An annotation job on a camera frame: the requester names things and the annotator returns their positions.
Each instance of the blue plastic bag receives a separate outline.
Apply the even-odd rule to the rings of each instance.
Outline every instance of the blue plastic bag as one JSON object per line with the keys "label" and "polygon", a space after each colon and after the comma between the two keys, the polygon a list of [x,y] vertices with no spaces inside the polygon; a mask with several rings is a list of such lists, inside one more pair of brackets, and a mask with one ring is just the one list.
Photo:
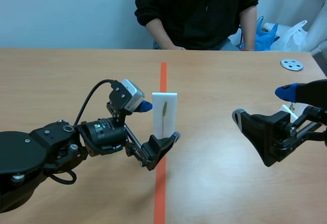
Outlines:
{"label": "blue plastic bag", "polygon": [[272,28],[270,32],[265,32],[261,30],[262,22],[264,21],[264,17],[260,17],[256,22],[256,35],[255,35],[255,48],[254,50],[257,52],[269,51],[271,45],[275,41],[275,36],[278,28],[278,23]]}

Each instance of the person's arm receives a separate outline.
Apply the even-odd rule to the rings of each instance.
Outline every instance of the person's arm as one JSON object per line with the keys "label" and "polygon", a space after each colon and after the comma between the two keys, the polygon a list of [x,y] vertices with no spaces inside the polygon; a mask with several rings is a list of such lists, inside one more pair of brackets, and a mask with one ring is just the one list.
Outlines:
{"label": "person's arm", "polygon": [[152,37],[157,41],[159,46],[163,49],[185,49],[183,47],[175,46],[172,40],[169,38],[168,34],[166,33],[162,22],[160,19],[156,18],[150,21],[146,25],[148,31],[152,35]]}
{"label": "person's arm", "polygon": [[161,20],[171,0],[135,0],[135,16],[140,25],[146,26],[152,37],[163,49],[184,49],[173,44],[164,30]]}
{"label": "person's arm", "polygon": [[244,50],[254,50],[256,33],[256,6],[240,12],[241,29],[244,39]]}
{"label": "person's arm", "polygon": [[256,6],[259,0],[240,0],[239,14],[245,50],[254,50],[256,33]]}

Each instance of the jeans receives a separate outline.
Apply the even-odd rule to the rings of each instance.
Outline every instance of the jeans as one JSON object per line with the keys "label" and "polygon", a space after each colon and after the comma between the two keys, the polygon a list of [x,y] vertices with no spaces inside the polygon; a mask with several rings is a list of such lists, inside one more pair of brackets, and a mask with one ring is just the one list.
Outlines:
{"label": "jeans", "polygon": [[[153,49],[162,49],[158,43],[154,40],[153,41]],[[218,44],[217,46],[207,49],[207,51],[233,51],[233,52],[237,52],[240,51],[239,48],[237,48],[236,46],[234,46],[230,39],[226,39],[224,40],[222,43]]]}

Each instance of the blue fingertip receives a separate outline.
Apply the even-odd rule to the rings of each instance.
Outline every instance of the blue fingertip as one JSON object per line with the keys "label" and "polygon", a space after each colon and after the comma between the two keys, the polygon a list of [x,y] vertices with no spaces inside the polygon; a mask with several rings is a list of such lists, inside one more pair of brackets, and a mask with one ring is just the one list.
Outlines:
{"label": "blue fingertip", "polygon": [[141,107],[139,109],[139,112],[140,113],[148,112],[148,111],[150,111],[152,109],[152,107],[153,107],[152,103],[143,100],[142,103],[141,103]]}
{"label": "blue fingertip", "polygon": [[289,85],[289,86],[279,87],[276,89],[275,94],[282,100],[295,103],[296,102],[296,87],[297,87],[297,83]]}

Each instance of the white plastic bag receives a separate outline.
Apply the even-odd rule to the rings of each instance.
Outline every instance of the white plastic bag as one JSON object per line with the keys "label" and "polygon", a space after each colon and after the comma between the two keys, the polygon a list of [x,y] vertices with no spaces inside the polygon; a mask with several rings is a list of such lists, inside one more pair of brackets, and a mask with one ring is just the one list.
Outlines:
{"label": "white plastic bag", "polygon": [[308,21],[299,22],[282,35],[275,43],[271,45],[271,51],[279,52],[305,52],[307,47],[308,33],[303,30],[303,26]]}

